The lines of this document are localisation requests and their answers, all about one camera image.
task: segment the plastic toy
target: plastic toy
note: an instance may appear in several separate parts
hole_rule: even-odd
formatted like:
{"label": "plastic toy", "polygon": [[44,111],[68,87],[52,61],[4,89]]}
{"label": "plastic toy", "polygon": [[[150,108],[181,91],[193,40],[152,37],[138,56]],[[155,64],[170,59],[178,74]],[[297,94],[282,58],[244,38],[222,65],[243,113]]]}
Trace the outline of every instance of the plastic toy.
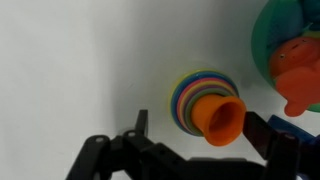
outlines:
{"label": "plastic toy", "polygon": [[223,146],[240,135],[246,108],[229,77],[202,70],[186,75],[176,86],[170,112],[186,133],[204,136],[210,144]]}
{"label": "plastic toy", "polygon": [[[315,93],[319,92],[318,83],[315,83],[318,69],[314,65],[317,60],[316,58],[304,57],[303,61],[299,61],[301,64],[297,64],[298,60],[295,63],[291,63],[293,58],[287,57],[290,57],[290,55],[283,57],[281,56],[283,53],[279,54],[279,52],[275,53],[275,51],[279,47],[284,47],[283,43],[299,36],[320,37],[320,32],[314,31],[317,22],[319,22],[319,2],[319,0],[269,0],[256,21],[253,30],[252,55],[255,64],[264,79],[289,101],[285,108],[285,112],[289,116],[298,116],[306,109],[320,112],[320,100]],[[303,46],[296,46],[297,44],[290,42],[287,45],[288,48],[292,44],[295,44],[292,47],[299,48],[289,54],[302,56],[304,53],[313,51],[312,49],[305,50],[313,40],[310,39],[308,41],[310,42],[304,43]],[[278,59],[283,57],[286,61],[280,61],[277,62],[279,63],[278,65],[274,65],[274,63],[269,62],[270,59],[276,59],[272,57],[273,54],[276,54],[275,56],[278,56]],[[286,76],[283,74],[283,71],[293,70],[298,66],[303,66],[304,69],[307,68],[308,70],[298,69],[295,73],[290,72],[291,80],[289,80],[289,74]],[[302,71],[306,71],[306,74],[303,74],[303,77],[298,76],[297,74]]]}
{"label": "plastic toy", "polygon": [[319,103],[320,39],[299,37],[280,46],[271,56],[270,74],[276,90],[288,100],[287,115],[301,115]]}

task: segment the orange stacking cup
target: orange stacking cup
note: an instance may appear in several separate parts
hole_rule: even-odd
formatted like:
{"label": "orange stacking cup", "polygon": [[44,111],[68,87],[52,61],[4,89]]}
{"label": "orange stacking cup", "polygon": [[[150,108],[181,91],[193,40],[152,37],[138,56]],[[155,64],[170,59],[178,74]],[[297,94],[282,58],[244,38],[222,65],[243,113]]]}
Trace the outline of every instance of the orange stacking cup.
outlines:
{"label": "orange stacking cup", "polygon": [[246,107],[235,96],[205,95],[195,102],[191,119],[214,146],[224,146],[234,141],[242,132]]}

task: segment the white background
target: white background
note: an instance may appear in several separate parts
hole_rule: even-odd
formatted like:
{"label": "white background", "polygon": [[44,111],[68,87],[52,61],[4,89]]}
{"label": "white background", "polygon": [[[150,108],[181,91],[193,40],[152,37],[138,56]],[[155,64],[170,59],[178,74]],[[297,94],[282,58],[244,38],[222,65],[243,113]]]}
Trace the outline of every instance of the white background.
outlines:
{"label": "white background", "polygon": [[[0,179],[64,179],[91,135],[113,138],[149,109],[149,138],[188,159],[245,157],[179,130],[167,111],[182,74],[213,67],[247,108],[319,134],[319,115],[287,118],[256,70],[254,22],[266,0],[0,0]],[[117,174],[115,179],[127,179]]]}

